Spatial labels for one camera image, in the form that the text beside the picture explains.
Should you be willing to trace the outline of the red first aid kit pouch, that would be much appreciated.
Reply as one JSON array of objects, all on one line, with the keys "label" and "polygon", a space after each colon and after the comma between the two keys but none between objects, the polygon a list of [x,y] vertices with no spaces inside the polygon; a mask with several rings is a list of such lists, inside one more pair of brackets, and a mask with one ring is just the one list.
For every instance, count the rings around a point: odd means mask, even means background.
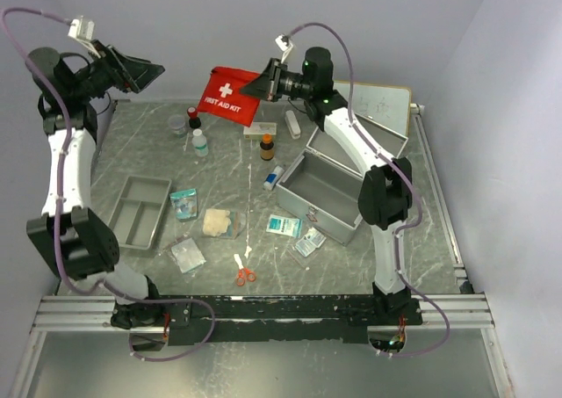
[{"label": "red first aid kit pouch", "polygon": [[199,100],[198,112],[209,113],[249,127],[254,120],[260,100],[243,95],[241,88],[258,76],[258,73],[244,69],[214,67]]}]

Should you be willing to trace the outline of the teal bandage packet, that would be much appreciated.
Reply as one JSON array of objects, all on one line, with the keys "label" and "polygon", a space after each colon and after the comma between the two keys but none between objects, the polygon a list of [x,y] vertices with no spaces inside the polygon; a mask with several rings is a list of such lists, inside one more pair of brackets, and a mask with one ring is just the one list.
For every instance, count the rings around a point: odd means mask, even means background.
[{"label": "teal bandage packet", "polygon": [[188,189],[172,192],[169,195],[170,203],[179,221],[188,221],[198,216],[197,190]]}]

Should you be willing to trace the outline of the orange handled scissors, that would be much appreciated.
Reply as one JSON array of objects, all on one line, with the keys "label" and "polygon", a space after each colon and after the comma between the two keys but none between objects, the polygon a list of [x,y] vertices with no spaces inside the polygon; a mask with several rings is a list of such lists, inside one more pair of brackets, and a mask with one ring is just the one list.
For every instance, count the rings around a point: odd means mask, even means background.
[{"label": "orange handled scissors", "polygon": [[235,281],[237,286],[244,286],[247,282],[256,281],[256,274],[243,264],[239,254],[234,254],[234,261],[238,266],[238,273]]}]

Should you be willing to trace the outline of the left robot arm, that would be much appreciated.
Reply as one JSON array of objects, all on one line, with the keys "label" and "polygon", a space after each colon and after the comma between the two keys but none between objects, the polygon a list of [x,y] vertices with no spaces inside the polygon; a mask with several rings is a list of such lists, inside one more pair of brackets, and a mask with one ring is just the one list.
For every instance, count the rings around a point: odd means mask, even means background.
[{"label": "left robot arm", "polygon": [[113,294],[112,326],[152,327],[165,313],[155,283],[121,261],[116,235],[91,208],[91,165],[97,148],[97,112],[91,101],[111,88],[140,93],[165,68],[99,40],[91,48],[90,60],[78,70],[51,47],[25,55],[41,91],[38,109],[51,152],[46,201],[39,217],[26,223],[26,233],[69,290],[89,295],[104,286]]}]

